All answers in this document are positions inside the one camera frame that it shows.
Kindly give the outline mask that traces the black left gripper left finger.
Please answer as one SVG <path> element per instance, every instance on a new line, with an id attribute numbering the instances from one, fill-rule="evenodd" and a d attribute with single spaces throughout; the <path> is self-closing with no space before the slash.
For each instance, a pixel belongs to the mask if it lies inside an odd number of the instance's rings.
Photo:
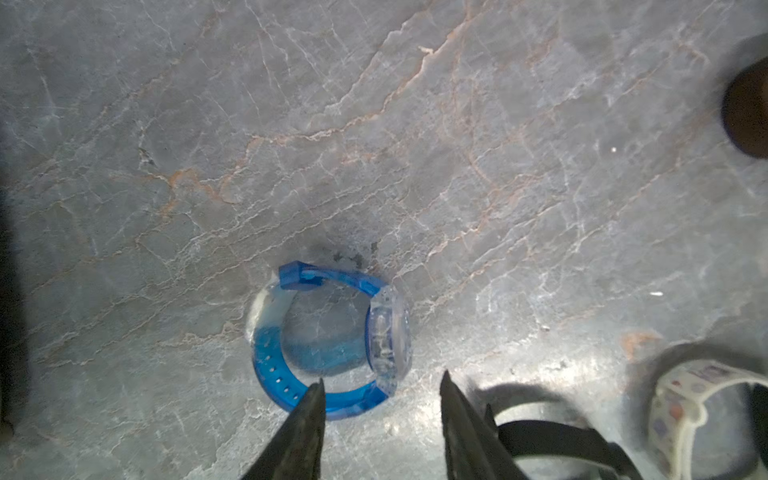
<path id="1" fill-rule="evenodd" d="M 242 479 L 316 480 L 326 426 L 323 380 L 311 384 Z"/>

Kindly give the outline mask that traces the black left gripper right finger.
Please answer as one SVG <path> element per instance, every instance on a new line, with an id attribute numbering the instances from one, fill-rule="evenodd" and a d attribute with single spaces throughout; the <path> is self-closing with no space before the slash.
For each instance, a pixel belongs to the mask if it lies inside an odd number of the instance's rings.
<path id="1" fill-rule="evenodd" d="M 448 371 L 440 383 L 440 399 L 449 479 L 527 478 Z"/>

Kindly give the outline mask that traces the blue translucent watch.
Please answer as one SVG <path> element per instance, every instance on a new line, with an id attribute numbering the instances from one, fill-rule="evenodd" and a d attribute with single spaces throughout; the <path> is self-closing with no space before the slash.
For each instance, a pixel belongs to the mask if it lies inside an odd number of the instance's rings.
<path id="1" fill-rule="evenodd" d="M 308 391 L 285 360 L 281 333 L 296 295 L 325 282 L 351 287 L 369 298 L 365 316 L 364 352 L 375 379 L 357 389 L 327 393 L 326 418 L 342 420 L 361 415 L 393 397 L 412 365 L 409 313 L 404 297 L 393 285 L 360 271 L 321 267 L 293 261 L 256 295 L 249 312 L 247 338 L 259 384 L 277 406 L 292 412 Z"/>

